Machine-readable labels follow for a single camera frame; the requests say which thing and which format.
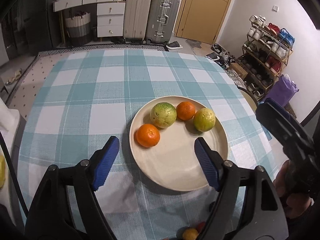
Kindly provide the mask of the green guava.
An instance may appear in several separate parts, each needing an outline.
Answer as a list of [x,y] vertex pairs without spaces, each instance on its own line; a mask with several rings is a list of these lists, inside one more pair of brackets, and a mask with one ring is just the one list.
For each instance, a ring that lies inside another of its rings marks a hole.
[[198,110],[193,118],[195,128],[200,132],[207,132],[215,126],[216,116],[213,110],[202,108]]

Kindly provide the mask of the large orange mandarin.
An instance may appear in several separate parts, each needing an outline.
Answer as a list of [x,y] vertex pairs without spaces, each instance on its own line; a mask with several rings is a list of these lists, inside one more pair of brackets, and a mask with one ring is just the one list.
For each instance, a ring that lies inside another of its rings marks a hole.
[[156,146],[160,141],[159,130],[152,124],[143,124],[135,133],[136,141],[145,148]]

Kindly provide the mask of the small orange mandarin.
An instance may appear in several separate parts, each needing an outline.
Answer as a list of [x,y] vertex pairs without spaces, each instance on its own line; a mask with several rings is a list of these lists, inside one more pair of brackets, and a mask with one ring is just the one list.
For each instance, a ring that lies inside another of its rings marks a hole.
[[184,101],[176,107],[177,117],[183,121],[188,121],[195,115],[196,109],[193,103]]

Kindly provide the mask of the red tomato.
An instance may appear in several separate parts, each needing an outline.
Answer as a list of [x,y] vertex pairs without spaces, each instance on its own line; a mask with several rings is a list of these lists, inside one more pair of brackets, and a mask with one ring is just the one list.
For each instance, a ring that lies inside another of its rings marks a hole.
[[196,230],[198,233],[200,233],[202,231],[202,229],[204,228],[205,226],[205,222],[200,222],[197,226],[196,226]]

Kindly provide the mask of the yellow-green guava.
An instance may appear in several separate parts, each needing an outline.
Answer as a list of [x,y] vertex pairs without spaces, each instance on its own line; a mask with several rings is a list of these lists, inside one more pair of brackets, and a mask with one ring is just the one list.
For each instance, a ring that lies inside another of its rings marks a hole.
[[160,102],[150,111],[150,120],[156,127],[165,129],[170,127],[177,118],[176,108],[168,102]]

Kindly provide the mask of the small yellow fruit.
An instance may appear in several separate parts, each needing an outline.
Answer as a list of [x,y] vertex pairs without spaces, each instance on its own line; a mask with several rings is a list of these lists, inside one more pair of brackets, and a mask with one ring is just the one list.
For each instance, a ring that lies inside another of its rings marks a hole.
[[199,232],[195,228],[187,228],[182,233],[183,240],[196,240]]

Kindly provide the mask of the cream round plate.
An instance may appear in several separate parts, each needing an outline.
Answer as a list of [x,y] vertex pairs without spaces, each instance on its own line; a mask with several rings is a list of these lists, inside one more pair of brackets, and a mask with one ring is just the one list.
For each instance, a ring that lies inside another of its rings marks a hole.
[[228,140],[223,126],[216,120],[215,126],[207,132],[199,132],[193,121],[176,120],[170,127],[160,129],[160,141],[156,146],[144,148],[135,139],[135,132],[143,124],[151,123],[153,106],[167,102],[173,106],[191,102],[196,110],[203,104],[183,96],[163,96],[146,103],[132,119],[129,142],[131,153],[141,171],[156,184],[174,191],[194,191],[207,187],[208,182],[194,151],[196,138],[203,137],[209,147],[217,151],[222,159],[228,158]]

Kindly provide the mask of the purple plastic bag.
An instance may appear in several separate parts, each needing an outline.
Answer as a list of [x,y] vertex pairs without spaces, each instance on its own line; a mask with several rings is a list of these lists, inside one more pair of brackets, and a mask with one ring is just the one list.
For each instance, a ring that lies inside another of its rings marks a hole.
[[289,75],[281,74],[278,81],[272,86],[272,88],[263,98],[263,101],[271,98],[281,107],[285,107],[297,92],[299,92],[299,89],[297,85],[290,79]]

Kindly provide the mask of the teal checkered tablecloth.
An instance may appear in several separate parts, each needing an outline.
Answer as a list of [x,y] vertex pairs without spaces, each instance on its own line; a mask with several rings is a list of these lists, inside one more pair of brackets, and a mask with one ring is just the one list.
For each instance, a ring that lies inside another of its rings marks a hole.
[[96,193],[118,239],[174,238],[208,217],[213,189],[178,193],[149,180],[136,165],[129,129],[137,111],[154,98],[180,95],[213,109],[240,167],[262,165],[273,177],[277,165],[268,139],[234,82],[205,57],[156,50],[93,50],[45,60],[36,72],[52,71],[36,92],[18,161],[18,182],[30,205],[51,164],[74,166],[101,149],[110,136],[120,151]]

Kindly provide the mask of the round black-rimmed stool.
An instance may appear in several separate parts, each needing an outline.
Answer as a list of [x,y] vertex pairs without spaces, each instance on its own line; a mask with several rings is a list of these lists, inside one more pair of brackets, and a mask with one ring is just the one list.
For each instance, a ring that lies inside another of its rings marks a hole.
[[252,111],[255,112],[258,107],[258,102],[255,99],[255,97],[247,90],[242,87],[238,87],[238,90],[240,90],[240,93],[245,98],[249,106],[251,107]]

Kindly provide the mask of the shoe rack with shoes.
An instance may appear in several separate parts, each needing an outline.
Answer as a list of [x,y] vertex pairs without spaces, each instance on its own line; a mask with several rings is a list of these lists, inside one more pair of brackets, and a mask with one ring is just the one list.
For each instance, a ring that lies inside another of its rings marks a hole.
[[293,53],[295,38],[285,29],[252,15],[238,64],[248,72],[247,89],[261,101],[279,80]]

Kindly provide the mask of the woven laundry basket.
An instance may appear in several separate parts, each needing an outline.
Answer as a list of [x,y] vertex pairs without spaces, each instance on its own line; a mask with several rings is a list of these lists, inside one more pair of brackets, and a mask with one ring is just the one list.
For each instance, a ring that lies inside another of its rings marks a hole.
[[66,18],[65,23],[71,45],[83,46],[92,40],[91,14],[89,12],[77,12],[75,16]]

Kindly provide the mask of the wooden door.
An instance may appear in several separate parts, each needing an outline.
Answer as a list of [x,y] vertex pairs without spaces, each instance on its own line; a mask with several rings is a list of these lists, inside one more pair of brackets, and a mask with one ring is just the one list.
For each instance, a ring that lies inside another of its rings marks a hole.
[[182,0],[175,35],[212,44],[221,29],[230,2],[231,0]]

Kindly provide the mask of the silver suitcase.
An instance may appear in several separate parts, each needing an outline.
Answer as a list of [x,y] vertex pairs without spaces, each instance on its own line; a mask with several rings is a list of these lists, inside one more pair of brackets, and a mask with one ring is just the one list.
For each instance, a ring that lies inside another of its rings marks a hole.
[[172,35],[180,0],[151,0],[145,40],[166,45]]

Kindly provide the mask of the beige suitcase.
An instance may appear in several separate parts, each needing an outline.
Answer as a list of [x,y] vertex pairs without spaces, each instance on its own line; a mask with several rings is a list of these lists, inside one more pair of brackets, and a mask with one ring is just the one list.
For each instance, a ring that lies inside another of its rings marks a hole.
[[151,0],[126,0],[123,37],[143,40],[145,38]]

